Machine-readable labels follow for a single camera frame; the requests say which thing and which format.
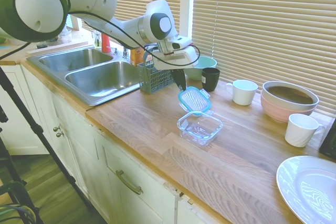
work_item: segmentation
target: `teal bowl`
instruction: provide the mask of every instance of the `teal bowl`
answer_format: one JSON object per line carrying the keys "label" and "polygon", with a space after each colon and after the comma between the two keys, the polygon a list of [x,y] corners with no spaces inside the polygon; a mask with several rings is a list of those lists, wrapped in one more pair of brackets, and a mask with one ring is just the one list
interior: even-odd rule
{"label": "teal bowl", "polygon": [[215,68],[217,66],[217,61],[209,56],[201,55],[199,58],[198,64],[194,68],[184,69],[184,73],[188,76],[188,79],[201,81],[202,69]]}

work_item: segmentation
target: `tripod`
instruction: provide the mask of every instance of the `tripod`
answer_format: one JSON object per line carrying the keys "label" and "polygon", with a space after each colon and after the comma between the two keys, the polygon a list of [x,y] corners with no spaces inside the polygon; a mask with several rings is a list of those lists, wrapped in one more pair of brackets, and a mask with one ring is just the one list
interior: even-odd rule
{"label": "tripod", "polygon": [[[58,167],[60,168],[60,170],[63,172],[63,174],[65,175],[66,179],[69,181],[69,183],[75,189],[75,191],[77,192],[77,194],[79,195],[79,197],[83,200],[83,202],[85,203],[85,205],[88,208],[91,208],[92,207],[91,203],[85,197],[85,195],[79,189],[79,187],[76,185],[75,178],[72,177],[69,174],[69,172],[64,167],[64,165],[61,162],[61,160],[58,158],[58,156],[55,153],[55,151],[53,150],[52,146],[49,144],[49,142],[47,141],[47,139],[43,135],[43,129],[42,129],[42,127],[35,122],[34,118],[32,117],[32,115],[30,114],[30,112],[28,111],[28,109],[26,108],[26,106],[24,105],[24,103],[22,102],[22,100],[20,99],[20,97],[18,96],[18,94],[16,93],[16,91],[14,90],[14,87],[13,87],[12,83],[8,79],[7,75],[5,74],[5,72],[1,68],[1,66],[0,66],[0,86],[8,93],[9,97],[12,99],[12,101],[15,103],[15,105],[17,106],[17,108],[20,110],[20,112],[23,115],[23,117],[28,122],[28,124],[31,127],[32,131],[41,140],[41,142],[43,143],[43,145],[45,146],[45,148],[47,149],[47,151],[49,152],[49,154],[51,155],[51,157],[54,159],[54,161],[56,162],[56,164],[58,165]],[[8,121],[8,118],[5,115],[4,111],[0,107],[0,122],[4,123],[4,122],[7,122],[7,121]]]}
{"label": "tripod", "polygon": [[[8,121],[8,118],[0,106],[0,122],[6,122],[6,121]],[[5,166],[9,174],[11,175],[13,181],[19,182],[24,186],[27,184],[27,182],[22,180],[20,178],[20,175],[17,173],[17,170],[15,169],[15,166],[13,164],[12,157],[9,154],[8,150],[6,149],[6,146],[4,142],[2,141],[1,137],[0,137],[0,162],[5,163]],[[8,194],[14,204],[25,205],[34,212],[36,216],[36,224],[44,224],[39,215],[39,208],[34,206],[34,203],[32,202],[31,198],[29,197],[29,194],[27,193],[27,191],[24,189],[23,186],[22,186],[22,189],[19,191],[16,191],[16,192],[8,191]],[[22,212],[19,212],[19,215],[24,224],[30,223],[25,218],[25,215]]]}

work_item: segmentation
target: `orange box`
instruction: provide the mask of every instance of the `orange box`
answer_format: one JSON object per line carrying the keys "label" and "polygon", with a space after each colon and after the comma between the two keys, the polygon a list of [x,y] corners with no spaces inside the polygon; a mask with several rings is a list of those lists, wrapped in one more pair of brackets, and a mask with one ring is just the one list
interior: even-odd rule
{"label": "orange box", "polygon": [[131,64],[136,66],[143,62],[144,50],[141,47],[131,50]]}

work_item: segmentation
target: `red bottle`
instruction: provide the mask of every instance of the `red bottle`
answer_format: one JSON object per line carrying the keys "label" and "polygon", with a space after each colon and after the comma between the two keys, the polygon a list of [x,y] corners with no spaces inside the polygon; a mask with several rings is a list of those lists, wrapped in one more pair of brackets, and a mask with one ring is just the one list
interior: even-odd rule
{"label": "red bottle", "polygon": [[101,35],[101,51],[102,52],[111,52],[110,37],[105,35],[105,34]]}

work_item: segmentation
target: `stainless steel sink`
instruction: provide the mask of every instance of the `stainless steel sink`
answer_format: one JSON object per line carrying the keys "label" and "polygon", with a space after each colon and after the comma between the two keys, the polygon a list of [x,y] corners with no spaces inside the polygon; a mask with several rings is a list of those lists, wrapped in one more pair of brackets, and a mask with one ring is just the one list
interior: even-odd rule
{"label": "stainless steel sink", "polygon": [[76,71],[68,74],[65,79],[92,97],[105,97],[120,91],[127,93],[129,87],[139,84],[135,66],[123,61]]}
{"label": "stainless steel sink", "polygon": [[94,49],[75,50],[40,58],[39,62],[53,71],[72,71],[112,60],[113,57]]}
{"label": "stainless steel sink", "polygon": [[28,58],[87,105],[98,105],[139,88],[135,66],[91,47]]}

